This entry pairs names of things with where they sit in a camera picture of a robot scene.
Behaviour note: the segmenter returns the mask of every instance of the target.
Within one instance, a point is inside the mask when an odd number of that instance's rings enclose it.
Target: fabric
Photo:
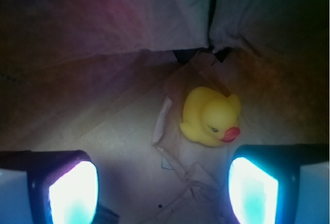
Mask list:
[[[217,0],[210,28],[214,51],[242,48],[321,80],[328,78],[328,38],[328,0]]]
[[[210,0],[1,0],[0,73],[95,55],[208,47]]]

